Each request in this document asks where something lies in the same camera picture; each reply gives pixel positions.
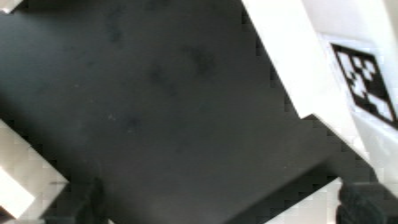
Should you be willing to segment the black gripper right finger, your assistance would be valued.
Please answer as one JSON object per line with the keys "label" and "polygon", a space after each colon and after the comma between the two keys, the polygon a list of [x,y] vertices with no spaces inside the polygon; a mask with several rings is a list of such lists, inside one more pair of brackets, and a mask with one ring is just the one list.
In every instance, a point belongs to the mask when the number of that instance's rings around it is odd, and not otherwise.
{"label": "black gripper right finger", "polygon": [[345,183],[336,224],[398,224],[398,197],[381,183]]}

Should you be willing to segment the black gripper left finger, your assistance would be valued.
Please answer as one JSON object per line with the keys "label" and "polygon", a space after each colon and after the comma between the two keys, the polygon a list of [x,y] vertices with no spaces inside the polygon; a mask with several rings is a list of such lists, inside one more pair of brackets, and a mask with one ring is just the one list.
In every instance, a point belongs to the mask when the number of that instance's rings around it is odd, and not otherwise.
{"label": "black gripper left finger", "polygon": [[66,185],[41,220],[45,224],[109,224],[105,189],[98,178]]}

